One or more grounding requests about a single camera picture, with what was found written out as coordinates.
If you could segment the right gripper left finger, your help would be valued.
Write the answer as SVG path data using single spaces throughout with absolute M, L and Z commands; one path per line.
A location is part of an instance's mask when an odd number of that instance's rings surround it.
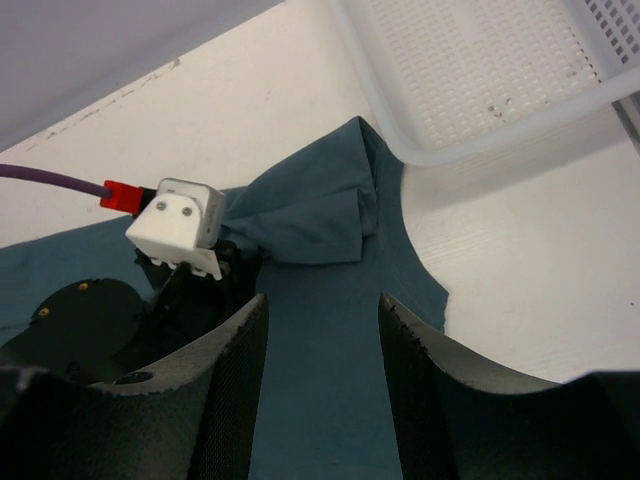
M 5 479 L 244 479 L 269 328 L 257 295 L 220 326 L 115 384 L 1 371 Z

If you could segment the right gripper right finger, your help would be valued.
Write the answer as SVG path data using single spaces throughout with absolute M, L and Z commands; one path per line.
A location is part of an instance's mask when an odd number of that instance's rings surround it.
M 635 479 L 639 375 L 554 383 L 492 361 L 390 295 L 380 341 L 407 479 Z

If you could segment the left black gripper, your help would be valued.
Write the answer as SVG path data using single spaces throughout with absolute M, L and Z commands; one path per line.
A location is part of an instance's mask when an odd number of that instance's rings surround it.
M 262 252 L 247 253 L 234 242 L 219 240 L 212 252 L 222 278 L 198 276 L 185 263 L 172 269 L 155 265 L 141 251 L 141 267 L 153 293 L 136 317 L 132 340 L 134 370 L 160 360 L 218 327 L 255 295 Z

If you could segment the grey-blue t-shirt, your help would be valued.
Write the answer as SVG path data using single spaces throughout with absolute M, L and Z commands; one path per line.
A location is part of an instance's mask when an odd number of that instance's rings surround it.
M 373 128 L 354 118 L 233 192 L 256 208 L 275 188 L 358 186 L 374 222 L 350 262 L 262 266 L 257 287 L 269 305 L 268 340 L 244 479 L 401 477 L 379 300 L 389 293 L 441 328 L 448 298 L 406 234 L 402 173 Z

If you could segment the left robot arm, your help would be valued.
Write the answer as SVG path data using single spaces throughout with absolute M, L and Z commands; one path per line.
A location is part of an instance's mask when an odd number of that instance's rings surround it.
M 86 279 L 49 296 L 26 330 L 1 348 L 4 366 L 37 366 L 82 384 L 113 383 L 163 359 L 221 325 L 255 295 L 262 264 L 220 240 L 213 249 L 219 280 L 185 264 L 136 258 L 153 293 L 143 299 L 116 279 Z

